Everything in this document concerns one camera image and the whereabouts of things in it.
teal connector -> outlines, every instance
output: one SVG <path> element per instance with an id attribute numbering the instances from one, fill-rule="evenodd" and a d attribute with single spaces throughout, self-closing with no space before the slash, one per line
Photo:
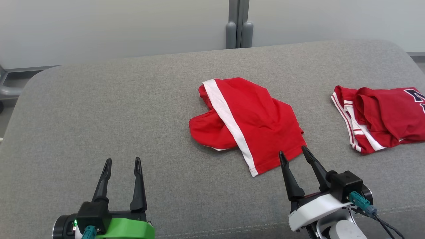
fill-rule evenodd
<path id="1" fill-rule="evenodd" d="M 348 199 L 350 200 L 352 204 L 358 206 L 369 216 L 372 216 L 374 213 L 378 211 L 376 207 L 372 206 L 371 203 L 366 198 L 364 198 L 362 195 L 360 195 L 356 191 L 350 192 L 350 194 L 348 195 Z"/>
<path id="2" fill-rule="evenodd" d="M 354 205 L 360 207 L 363 211 L 371 205 L 371 203 L 364 198 L 362 195 L 360 195 L 358 192 L 356 191 L 352 191 L 350 192 L 350 194 L 348 195 L 348 199 L 350 200 L 350 202 L 352 202 Z"/>
<path id="3" fill-rule="evenodd" d="M 96 228 L 94 226 L 87 226 L 84 230 L 84 234 L 81 239 L 95 239 L 96 238 Z"/>

seam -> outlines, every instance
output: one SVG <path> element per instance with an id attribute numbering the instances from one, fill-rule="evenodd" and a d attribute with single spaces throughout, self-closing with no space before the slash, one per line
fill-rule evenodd
<path id="1" fill-rule="evenodd" d="M 234 229 L 242 229 L 242 228 L 254 228 L 254 227 L 262 227 L 262 226 L 272 226 L 272 225 L 278 225 L 278 224 L 288 224 L 288 222 L 277 222 L 277 223 L 260 224 L 260 225 L 237 227 L 237 228 L 224 228 L 224 229 L 216 229 L 216 230 L 205 230 L 205 231 L 197 231 L 197 232 L 179 233 L 179 234 L 172 234 L 172 235 L 156 236 L 156 238 L 166 237 L 166 236 L 182 236 L 182 235 L 188 235 L 188 234 L 197 234 L 197 233 L 205 233 L 205 232 L 215 232 L 215 231 L 223 231 L 223 230 L 234 230 Z"/>
<path id="2" fill-rule="evenodd" d="M 406 207 L 400 207 L 400 208 L 383 209 L 383 210 L 380 210 L 380 211 L 381 212 L 386 212 L 386 213 L 379 213 L 378 215 L 414 211 L 414 210 L 418 210 L 418 208 L 420 208 L 420 207 L 425 207 L 425 205 L 416 205 L 416 206 L 406 206 Z M 354 218 L 358 219 L 358 218 L 366 218 L 366 217 L 365 216 L 355 216 Z M 273 225 L 280 225 L 280 224 L 287 224 L 287 225 L 273 227 Z M 197 231 L 197 232 L 189 232 L 189 233 L 179 233 L 179 234 L 163 235 L 163 236 L 156 236 L 156 238 L 170 237 L 170 236 L 183 236 L 183 235 L 198 234 L 198 233 L 219 232 L 219 231 L 224 231 L 224 230 L 234 230 L 234 229 L 243 229 L 243 228 L 254 228 L 254 227 L 262 227 L 262 226 L 270 226 L 270 227 L 259 228 L 259 229 L 250 229 L 250 230 L 239 230 L 239 231 L 233 231 L 233 232 L 214 233 L 214 234 L 208 234 L 208 235 L 197 235 L 197 236 L 179 237 L 177 239 L 185 239 L 185 238 L 193 238 L 193 237 L 201 237 L 201 236 L 213 236 L 213 235 L 220 235 L 220 234 L 226 234 L 226 233 L 236 233 L 236 232 L 243 232 L 243 231 L 252 231 L 252 230 L 265 230 L 265 229 L 271 229 L 271 228 L 288 227 L 289 225 L 288 225 L 288 222 L 277 222 L 277 223 L 260 224 L 260 225 L 252 225 L 252 226 L 244 226 L 244 227 L 236 227 L 236 228 L 224 228 L 224 229 L 216 229 L 216 230 L 205 230 L 205 231 Z"/>
<path id="3" fill-rule="evenodd" d="M 277 227 L 268 227 L 268 228 L 250 229 L 250 230 L 238 230 L 238 231 L 230 231 L 230 232 L 214 233 L 214 234 L 208 234 L 208 235 L 187 236 L 187 237 L 179 237 L 179 238 L 176 238 L 176 239 L 195 238 L 195 237 L 203 237 L 203 236 L 216 236 L 216 235 L 222 235 L 222 234 L 230 234 L 230 233 L 238 233 L 238 232 L 247 232 L 247 231 L 255 231 L 255 230 L 267 230 L 267 229 L 283 228 L 283 227 L 288 227 L 288 225 L 282 225 L 282 226 L 277 226 Z"/>
<path id="4" fill-rule="evenodd" d="M 415 205 L 415 206 L 406 206 L 406 207 L 401 207 L 401 208 L 389 208 L 389 209 L 382 209 L 380 210 L 381 212 L 384 211 L 390 211 L 390 210 L 398 210 L 398 209 L 403 209 L 403 208 L 420 208 L 420 207 L 425 207 L 425 204 L 423 205 Z"/>
<path id="5" fill-rule="evenodd" d="M 378 216 L 380 216 L 380 215 L 385 215 L 385 214 L 391 214 L 391 213 L 404 213 L 404 212 L 410 212 L 410 211 L 416 211 L 416 210 L 417 210 L 417 208 L 415 208 L 415 209 L 410 209 L 410 210 L 401 210 L 401 211 L 397 211 L 397 212 L 378 213 Z M 368 218 L 368 217 L 367 217 L 367 216 L 363 216 L 363 215 L 361 215 L 361 216 L 355 216 L 354 218 L 358 219 L 358 218 Z"/>

green bracket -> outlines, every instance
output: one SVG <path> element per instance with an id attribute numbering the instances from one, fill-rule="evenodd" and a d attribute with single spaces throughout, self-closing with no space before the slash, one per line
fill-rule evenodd
<path id="1" fill-rule="evenodd" d="M 113 218 L 108 231 L 104 235 L 97 235 L 96 239 L 154 239 L 155 228 L 147 222 L 130 220 L 127 218 Z"/>

gray couch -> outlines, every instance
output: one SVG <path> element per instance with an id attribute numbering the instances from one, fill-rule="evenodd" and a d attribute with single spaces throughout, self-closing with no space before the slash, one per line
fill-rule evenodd
<path id="1" fill-rule="evenodd" d="M 288 227 L 279 168 L 252 178 L 238 149 L 217 152 L 189 134 L 191 117 L 207 111 L 201 82 L 231 77 L 290 104 L 324 167 L 357 174 L 384 220 L 406 238 L 423 238 L 425 143 L 362 156 L 330 99 L 336 85 L 425 92 L 425 75 L 409 56 L 379 40 L 129 58 L 37 74 L 0 146 L 0 238 L 49 238 L 58 216 L 91 199 L 109 157 L 109 209 L 128 210 L 136 156 L 157 238 L 307 238 Z M 306 193 L 318 191 L 303 156 L 290 165 Z M 356 222 L 369 238 L 389 238 L 371 219 Z"/>

white wall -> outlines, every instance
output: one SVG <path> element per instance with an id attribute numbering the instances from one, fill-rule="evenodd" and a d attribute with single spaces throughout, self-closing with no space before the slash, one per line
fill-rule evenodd
<path id="1" fill-rule="evenodd" d="M 1 0 L 5 69 L 225 49 L 228 0 Z"/>
<path id="2" fill-rule="evenodd" d="M 425 52 L 425 0 L 250 0 L 252 46 L 377 38 Z"/>

